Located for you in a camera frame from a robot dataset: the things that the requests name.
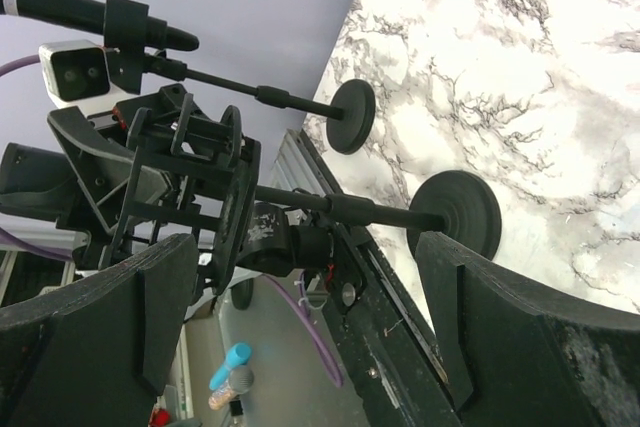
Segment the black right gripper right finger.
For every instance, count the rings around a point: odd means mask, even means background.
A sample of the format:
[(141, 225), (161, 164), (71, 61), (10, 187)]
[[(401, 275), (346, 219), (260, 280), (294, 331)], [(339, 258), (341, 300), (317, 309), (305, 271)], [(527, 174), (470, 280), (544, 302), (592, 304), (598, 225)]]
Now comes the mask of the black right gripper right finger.
[(492, 263), (445, 235), (415, 251), (465, 426), (636, 426), (639, 317)]

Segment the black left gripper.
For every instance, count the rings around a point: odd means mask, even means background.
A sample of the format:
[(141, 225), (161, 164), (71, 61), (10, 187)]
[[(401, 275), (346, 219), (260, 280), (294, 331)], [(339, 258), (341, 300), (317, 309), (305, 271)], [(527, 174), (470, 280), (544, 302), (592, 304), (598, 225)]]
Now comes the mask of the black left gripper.
[[(161, 154), (235, 167), (233, 105), (214, 121), (176, 83), (120, 101), (112, 113), (127, 132), (129, 149), (145, 145)], [(113, 234), (134, 153), (104, 138), (77, 107), (50, 112), (47, 123), (66, 156), (9, 143), (1, 159), (1, 213), (64, 227), (76, 204), (79, 182), (102, 228)]]

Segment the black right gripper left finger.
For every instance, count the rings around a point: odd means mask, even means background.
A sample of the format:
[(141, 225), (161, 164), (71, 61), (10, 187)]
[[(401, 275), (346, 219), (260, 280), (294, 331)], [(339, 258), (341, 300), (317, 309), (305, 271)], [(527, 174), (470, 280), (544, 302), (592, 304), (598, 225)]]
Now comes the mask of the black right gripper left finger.
[(145, 426), (164, 392), (199, 252), (174, 234), (1, 310), (4, 426)]

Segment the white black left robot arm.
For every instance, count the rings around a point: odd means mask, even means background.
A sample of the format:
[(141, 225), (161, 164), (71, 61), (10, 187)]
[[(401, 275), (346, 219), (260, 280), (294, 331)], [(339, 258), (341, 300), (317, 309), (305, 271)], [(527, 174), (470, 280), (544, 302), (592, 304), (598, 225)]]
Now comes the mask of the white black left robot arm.
[(173, 84), (90, 118), (76, 107), (56, 110), (48, 123), (58, 151), (6, 147), (1, 210), (85, 234), (71, 254), (78, 267), (130, 257), (143, 223), (213, 234), (196, 294), (222, 293), (239, 267), (278, 277), (301, 263), (325, 267), (329, 235), (289, 223), (298, 194), (259, 185), (260, 146), (243, 134), (235, 106), (212, 120)]

